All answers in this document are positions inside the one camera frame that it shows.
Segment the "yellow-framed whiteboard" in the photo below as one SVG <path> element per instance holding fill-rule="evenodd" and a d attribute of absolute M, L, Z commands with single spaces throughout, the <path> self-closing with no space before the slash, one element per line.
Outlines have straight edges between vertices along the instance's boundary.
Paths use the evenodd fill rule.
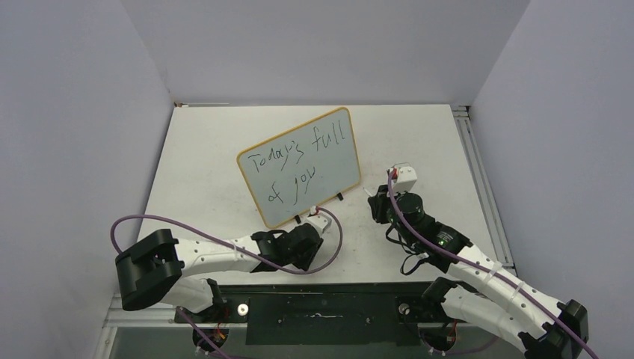
<path fill-rule="evenodd" d="M 268 228 L 361 182 L 351 112 L 339 107 L 241 151 L 238 167 Z"/>

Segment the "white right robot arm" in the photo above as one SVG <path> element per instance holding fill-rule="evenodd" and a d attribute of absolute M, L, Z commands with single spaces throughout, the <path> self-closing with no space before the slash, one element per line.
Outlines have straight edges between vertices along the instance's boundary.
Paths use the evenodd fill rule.
<path fill-rule="evenodd" d="M 387 240 L 401 245 L 444 276 L 422 294 L 425 315 L 480 327 L 518 349 L 525 358 L 577 358 L 588 345 L 588 311 L 578 301 L 560 301 L 514 276 L 455 228 L 423 209 L 410 185 L 391 180 L 369 196 L 374 222 Z"/>

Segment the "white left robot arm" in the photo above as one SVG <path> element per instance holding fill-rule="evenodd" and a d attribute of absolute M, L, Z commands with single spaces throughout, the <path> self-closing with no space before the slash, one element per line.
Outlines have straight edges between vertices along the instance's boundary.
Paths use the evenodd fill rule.
<path fill-rule="evenodd" d="M 156 230 L 116 257 L 123 309 L 143 310 L 162 302 L 213 322 L 221 316 L 223 302 L 210 274 L 270 272 L 286 266 L 308 271 L 329 226 L 328 220 L 318 218 L 289 232 L 260 231 L 220 243 L 177 239 L 169 229 Z"/>

